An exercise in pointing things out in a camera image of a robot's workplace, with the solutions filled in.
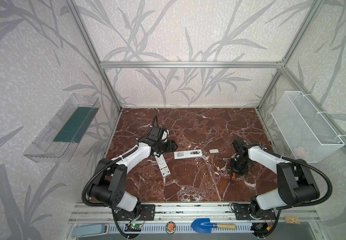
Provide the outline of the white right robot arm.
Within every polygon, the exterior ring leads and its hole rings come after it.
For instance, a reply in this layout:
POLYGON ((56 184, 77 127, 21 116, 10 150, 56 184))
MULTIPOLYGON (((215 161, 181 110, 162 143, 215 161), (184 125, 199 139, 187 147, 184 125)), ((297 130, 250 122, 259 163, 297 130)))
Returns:
POLYGON ((276 189, 251 198, 248 211, 255 218, 269 210, 319 205, 333 193, 329 177, 303 159, 290 159, 243 139, 234 140, 232 146, 236 153, 230 161, 231 181, 248 174, 254 162, 277 176, 276 189))

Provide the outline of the white remote control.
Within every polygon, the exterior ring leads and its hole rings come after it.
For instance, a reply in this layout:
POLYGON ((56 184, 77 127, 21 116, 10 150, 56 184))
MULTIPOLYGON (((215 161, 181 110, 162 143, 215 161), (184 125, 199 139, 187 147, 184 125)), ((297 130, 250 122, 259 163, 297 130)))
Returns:
POLYGON ((175 160, 201 158, 203 156, 202 150, 189 150, 189 151, 178 151, 174 152, 175 160))

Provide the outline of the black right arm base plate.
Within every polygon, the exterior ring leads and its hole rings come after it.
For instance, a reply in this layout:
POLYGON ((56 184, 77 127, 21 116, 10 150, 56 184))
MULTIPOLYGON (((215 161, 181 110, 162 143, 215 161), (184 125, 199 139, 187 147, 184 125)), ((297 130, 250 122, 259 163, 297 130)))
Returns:
POLYGON ((232 203, 231 210, 235 214, 236 220, 274 221, 277 219, 275 210, 262 210, 254 204, 232 203))

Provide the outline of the white battery cover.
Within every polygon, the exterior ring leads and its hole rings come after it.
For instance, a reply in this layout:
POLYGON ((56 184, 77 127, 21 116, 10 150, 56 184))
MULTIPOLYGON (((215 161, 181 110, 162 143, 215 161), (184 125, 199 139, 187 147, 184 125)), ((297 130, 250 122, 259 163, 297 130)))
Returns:
POLYGON ((211 150, 209 150, 209 152, 211 154, 216 154, 216 153, 219 153, 219 150, 218 149, 211 149, 211 150))

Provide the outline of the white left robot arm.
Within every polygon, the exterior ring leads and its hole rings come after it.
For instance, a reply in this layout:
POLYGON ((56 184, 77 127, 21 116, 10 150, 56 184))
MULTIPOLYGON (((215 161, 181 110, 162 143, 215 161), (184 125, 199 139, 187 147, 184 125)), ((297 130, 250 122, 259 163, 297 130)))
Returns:
POLYGON ((109 207, 114 211, 125 211, 138 216, 141 201, 126 192, 127 174, 149 157, 162 157, 177 150, 174 140, 169 140, 169 131, 159 126, 154 115, 148 132, 136 140, 136 145, 124 154, 109 159, 101 159, 93 176, 82 191, 82 201, 90 207, 109 207))

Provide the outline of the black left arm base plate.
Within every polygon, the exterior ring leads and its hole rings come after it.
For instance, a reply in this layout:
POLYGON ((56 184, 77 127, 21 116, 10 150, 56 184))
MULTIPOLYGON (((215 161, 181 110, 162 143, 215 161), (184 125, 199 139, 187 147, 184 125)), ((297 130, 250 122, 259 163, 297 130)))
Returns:
POLYGON ((117 221, 153 221, 155 218, 156 205, 138 204, 132 212, 120 210, 115 213, 117 221))

